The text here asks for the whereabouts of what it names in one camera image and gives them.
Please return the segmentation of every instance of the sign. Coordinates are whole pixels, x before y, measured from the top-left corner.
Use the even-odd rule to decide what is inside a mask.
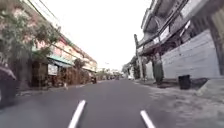
[[[58,74],[58,67],[55,65],[48,64],[48,75],[56,76]]]

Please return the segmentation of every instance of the tree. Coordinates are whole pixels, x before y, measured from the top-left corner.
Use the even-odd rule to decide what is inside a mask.
[[[33,23],[29,17],[15,16],[10,11],[0,11],[0,53],[16,77],[30,77],[29,61],[46,61],[51,54],[51,46],[58,41],[59,34],[44,23]],[[38,42],[46,47],[33,51]]]
[[[74,68],[77,69],[77,75],[76,75],[76,78],[77,78],[77,81],[79,82],[79,84],[82,83],[82,79],[83,79],[83,66],[85,66],[85,62],[82,61],[81,59],[77,58],[74,60]]]
[[[80,70],[80,69],[82,69],[83,66],[85,66],[85,62],[84,61],[82,61],[79,58],[74,60],[74,68]]]

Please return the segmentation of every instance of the utility pole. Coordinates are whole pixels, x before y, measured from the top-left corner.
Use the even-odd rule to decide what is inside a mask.
[[[136,45],[136,56],[138,58],[138,62],[139,62],[139,70],[140,70],[140,78],[143,80],[144,76],[143,76],[143,68],[142,68],[142,58],[139,56],[138,54],[138,37],[136,34],[134,34],[134,39],[135,39],[135,45]]]

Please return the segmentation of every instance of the white lane marking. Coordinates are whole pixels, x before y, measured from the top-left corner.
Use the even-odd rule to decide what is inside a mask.
[[[142,111],[140,112],[140,114],[141,114],[142,119],[144,120],[145,125],[147,126],[147,128],[156,128],[156,127],[153,125],[152,121],[150,120],[150,118],[149,118],[149,116],[148,116],[148,114],[147,114],[147,112],[146,112],[145,110],[142,110]]]
[[[84,86],[86,86],[86,85],[76,86],[76,88],[82,88],[82,87],[84,87]]]
[[[72,120],[70,121],[70,124],[69,124],[68,128],[76,128],[77,127],[79,119],[80,119],[80,117],[82,115],[82,112],[84,110],[85,104],[86,104],[85,100],[82,100],[82,101],[79,102],[79,105],[78,105],[75,113],[73,114]]]

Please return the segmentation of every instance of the green foliage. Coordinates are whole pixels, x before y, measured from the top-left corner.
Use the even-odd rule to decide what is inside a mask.
[[[85,62],[82,61],[81,59],[76,59],[74,60],[74,68],[76,69],[82,69],[82,67],[85,66]]]
[[[59,35],[52,27],[44,24],[31,25],[27,17],[15,17],[7,11],[0,12],[0,52],[7,59],[45,60],[50,47],[58,40]],[[48,47],[32,52],[37,41],[44,41]]]

